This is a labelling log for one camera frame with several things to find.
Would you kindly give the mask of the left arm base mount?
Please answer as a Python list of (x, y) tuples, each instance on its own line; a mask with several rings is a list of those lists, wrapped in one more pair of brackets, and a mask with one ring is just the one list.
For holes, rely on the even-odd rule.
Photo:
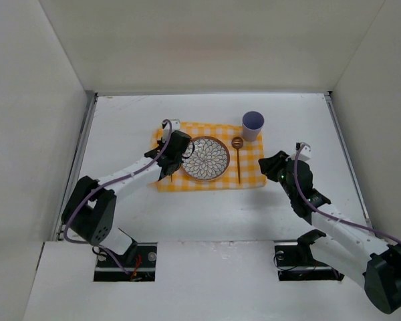
[(156, 277), (157, 243), (139, 243), (129, 255), (114, 254), (115, 260), (99, 247), (93, 247), (96, 255), (95, 282), (154, 282)]

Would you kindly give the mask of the copper spoon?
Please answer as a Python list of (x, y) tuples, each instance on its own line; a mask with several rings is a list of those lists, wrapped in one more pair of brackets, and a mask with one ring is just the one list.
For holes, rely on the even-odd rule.
[(240, 136), (236, 136), (231, 141), (231, 146), (236, 150), (237, 153), (237, 174), (238, 184), (241, 184), (241, 166), (240, 166), (240, 155), (239, 151), (243, 148), (244, 142)]

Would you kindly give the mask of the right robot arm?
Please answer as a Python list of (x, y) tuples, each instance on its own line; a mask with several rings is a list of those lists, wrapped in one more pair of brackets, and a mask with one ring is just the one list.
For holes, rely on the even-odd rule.
[(261, 173), (281, 185), (295, 214), (313, 227), (297, 240), (302, 260), (337, 269), (363, 288), (379, 311), (393, 313), (401, 308), (401, 241), (350, 221), (315, 189), (310, 152), (298, 144), (293, 156), (280, 151), (259, 159)]

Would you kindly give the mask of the lilac plastic cup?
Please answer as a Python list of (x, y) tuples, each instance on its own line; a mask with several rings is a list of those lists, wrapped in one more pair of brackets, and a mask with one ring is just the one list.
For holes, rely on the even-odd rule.
[(253, 142), (257, 139), (265, 119), (260, 112), (249, 111), (242, 117), (242, 137), (248, 142)]

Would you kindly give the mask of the floral patterned ceramic plate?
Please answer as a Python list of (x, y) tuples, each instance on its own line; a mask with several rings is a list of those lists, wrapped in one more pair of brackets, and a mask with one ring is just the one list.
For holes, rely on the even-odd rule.
[(197, 181), (212, 181), (226, 172), (230, 164), (227, 146), (211, 136), (198, 136), (192, 139), (195, 151), (188, 159), (183, 159), (183, 173)]

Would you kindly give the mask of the yellow white checkered cloth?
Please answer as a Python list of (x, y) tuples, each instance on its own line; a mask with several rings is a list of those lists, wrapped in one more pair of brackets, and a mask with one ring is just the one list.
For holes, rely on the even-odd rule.
[(212, 181), (197, 181), (186, 176), (181, 167), (170, 176), (156, 183), (159, 192), (206, 191), (221, 189), (250, 189), (262, 187), (266, 184), (266, 177), (261, 174), (258, 160), (264, 157), (262, 136), (258, 135), (253, 142), (244, 142), (239, 151), (241, 166), (241, 184), (238, 184), (237, 153), (231, 146), (236, 136), (242, 136), (240, 126), (228, 124), (208, 124), (201, 122), (181, 122), (180, 131), (188, 134), (192, 139), (198, 136), (211, 136), (222, 141), (230, 153), (230, 164), (221, 177)]

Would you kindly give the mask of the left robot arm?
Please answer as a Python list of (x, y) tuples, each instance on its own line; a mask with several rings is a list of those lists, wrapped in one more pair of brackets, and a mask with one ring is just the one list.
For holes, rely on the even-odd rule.
[(114, 226), (117, 202), (176, 172), (190, 143), (188, 134), (174, 130), (133, 165), (104, 179), (80, 178), (61, 214), (64, 239), (100, 248), (120, 268), (132, 263), (138, 244)]

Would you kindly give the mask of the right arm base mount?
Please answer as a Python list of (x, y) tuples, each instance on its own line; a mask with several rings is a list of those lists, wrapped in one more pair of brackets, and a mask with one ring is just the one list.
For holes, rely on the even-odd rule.
[(325, 233), (312, 230), (297, 241), (278, 242), (274, 245), (273, 263), (281, 282), (337, 281), (345, 275), (323, 262), (313, 258), (310, 246), (314, 241), (324, 238)]

